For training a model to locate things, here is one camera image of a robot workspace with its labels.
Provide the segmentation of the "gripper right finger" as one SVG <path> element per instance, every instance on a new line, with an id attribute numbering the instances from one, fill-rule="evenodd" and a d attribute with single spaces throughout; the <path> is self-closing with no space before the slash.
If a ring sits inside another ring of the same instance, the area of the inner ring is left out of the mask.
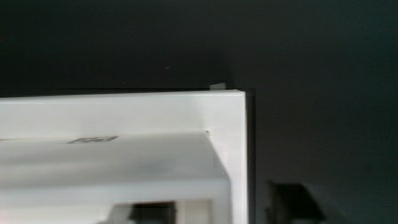
<path id="1" fill-rule="evenodd" d="M 321 224 L 327 220 L 311 193 L 300 183 L 268 182 L 270 224 Z"/>

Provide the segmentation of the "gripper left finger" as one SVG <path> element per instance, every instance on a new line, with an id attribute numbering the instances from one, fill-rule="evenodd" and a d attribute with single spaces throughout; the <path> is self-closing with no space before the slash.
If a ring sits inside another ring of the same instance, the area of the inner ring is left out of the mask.
<path id="1" fill-rule="evenodd" d="M 167 201 L 135 204 L 128 220 L 133 224 L 175 224 L 175 203 Z"/>

